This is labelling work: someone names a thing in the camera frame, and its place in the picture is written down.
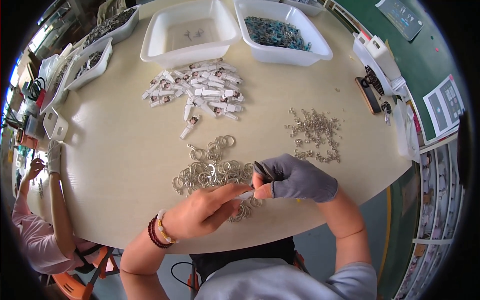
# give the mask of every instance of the white glove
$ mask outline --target white glove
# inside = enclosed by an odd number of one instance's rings
[[[60,174],[60,155],[61,145],[59,141],[50,141],[48,144],[47,158],[48,158],[48,174]]]

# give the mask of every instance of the woman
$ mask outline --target woman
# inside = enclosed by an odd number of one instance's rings
[[[100,248],[73,235],[60,186],[60,154],[59,142],[51,141],[47,156],[53,225],[33,214],[26,201],[30,180],[45,167],[40,158],[32,161],[22,178],[12,212],[12,222],[18,228],[23,251],[32,268],[42,274],[59,274],[75,268],[80,272],[91,270],[90,264],[98,257]]]
[[[204,281],[196,299],[375,299],[376,273],[365,224],[336,179],[288,154],[262,164],[281,180],[264,184],[266,175],[255,167],[252,183],[257,199],[309,198],[317,202],[336,237],[335,274],[321,283],[292,266],[291,238],[231,252],[191,255]],[[128,298],[168,299],[156,274],[165,248],[177,239],[215,231],[236,214],[240,203],[234,198],[249,190],[244,184],[197,190],[171,210],[161,211],[158,226],[152,219],[154,227],[140,233],[122,256],[120,276]]]

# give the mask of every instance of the bracelet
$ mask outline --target bracelet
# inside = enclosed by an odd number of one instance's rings
[[[166,249],[168,247],[170,247],[171,245],[173,245],[172,243],[170,244],[163,244],[159,239],[158,237],[156,236],[155,234],[155,221],[156,221],[156,217],[153,217],[152,220],[150,220],[150,223],[148,223],[148,236],[150,237],[150,239],[152,240],[153,244],[155,244],[157,247],[159,248],[162,248],[162,249]]]
[[[178,243],[179,241],[178,240],[174,240],[172,239],[171,237],[169,237],[165,231],[164,231],[164,228],[162,226],[162,219],[163,219],[163,215],[167,212],[166,209],[161,209],[159,212],[158,212],[158,215],[156,215],[156,219],[158,221],[158,231],[160,231],[160,233],[162,234],[163,238],[168,242],[168,243],[171,243],[171,244],[175,244],[175,243]]]

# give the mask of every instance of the red beaded bracelet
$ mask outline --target red beaded bracelet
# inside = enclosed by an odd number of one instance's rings
[[[158,216],[155,215],[155,217],[153,217],[153,219],[150,221],[150,223],[148,223],[148,236],[150,237],[150,239],[152,240],[153,244],[155,244],[157,247],[159,248],[162,248],[162,249],[166,249],[168,247],[170,247],[171,245],[173,245],[172,243],[169,243],[169,244],[163,244],[159,239],[158,237],[156,236],[156,233],[155,233],[155,225],[156,225],[156,217]]]

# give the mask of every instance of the pink shirt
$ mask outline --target pink shirt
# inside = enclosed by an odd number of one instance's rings
[[[20,238],[24,254],[32,268],[42,274],[60,274],[84,265],[80,257],[73,253],[65,257],[57,245],[53,234],[53,226],[41,217],[33,214],[28,208],[26,199],[18,194],[12,212],[12,221],[20,229]],[[73,237],[80,252],[95,246],[95,243]],[[98,252],[85,257],[91,263],[98,257]]]

